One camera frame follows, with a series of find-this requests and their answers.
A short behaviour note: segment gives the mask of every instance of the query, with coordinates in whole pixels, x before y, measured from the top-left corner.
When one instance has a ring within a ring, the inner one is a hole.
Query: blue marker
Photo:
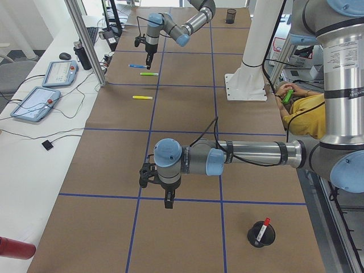
[[[129,67],[134,67],[134,68],[147,68],[146,65],[139,65],[139,64],[129,64]]]

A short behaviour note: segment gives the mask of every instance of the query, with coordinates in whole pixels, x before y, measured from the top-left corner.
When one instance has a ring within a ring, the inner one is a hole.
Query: black bottle
[[[84,70],[91,69],[91,63],[89,61],[89,58],[87,57],[86,50],[82,46],[81,41],[73,42],[73,44],[75,45],[75,47],[73,48],[73,50],[75,51],[78,59],[80,60],[80,62],[82,64],[82,67],[84,68]]]

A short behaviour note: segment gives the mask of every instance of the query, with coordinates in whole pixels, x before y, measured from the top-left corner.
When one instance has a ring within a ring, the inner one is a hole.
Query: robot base
[[[225,74],[226,97],[228,101],[266,101],[263,77],[243,75],[241,68],[235,74]]]

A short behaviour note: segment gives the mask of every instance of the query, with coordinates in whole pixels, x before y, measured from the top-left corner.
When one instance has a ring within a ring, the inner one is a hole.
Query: yellow shirt
[[[287,128],[289,121],[298,114],[307,111],[324,102],[324,95],[314,95],[295,101],[291,108],[291,114],[283,117],[283,125]],[[294,135],[310,135],[320,139],[325,135],[325,105],[304,113],[295,118],[289,125],[289,131]]]

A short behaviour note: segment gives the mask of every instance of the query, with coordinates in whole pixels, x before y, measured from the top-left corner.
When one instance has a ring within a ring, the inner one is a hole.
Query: yellow marker
[[[146,97],[146,96],[133,96],[136,100],[153,100],[153,97]]]

